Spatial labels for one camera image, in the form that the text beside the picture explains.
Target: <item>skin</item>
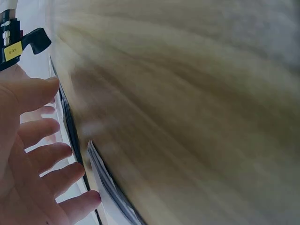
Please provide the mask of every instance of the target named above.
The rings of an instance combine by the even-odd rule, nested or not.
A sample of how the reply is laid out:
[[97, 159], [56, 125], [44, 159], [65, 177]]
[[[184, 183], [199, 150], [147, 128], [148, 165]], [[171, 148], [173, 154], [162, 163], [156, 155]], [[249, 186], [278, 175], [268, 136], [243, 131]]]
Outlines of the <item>skin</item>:
[[58, 88], [56, 78], [0, 82], [0, 225], [73, 225], [101, 202], [98, 192], [89, 191], [56, 203], [84, 175], [78, 163], [39, 176], [72, 154], [66, 144], [25, 152], [60, 126], [49, 118], [20, 124], [20, 116], [51, 102]]

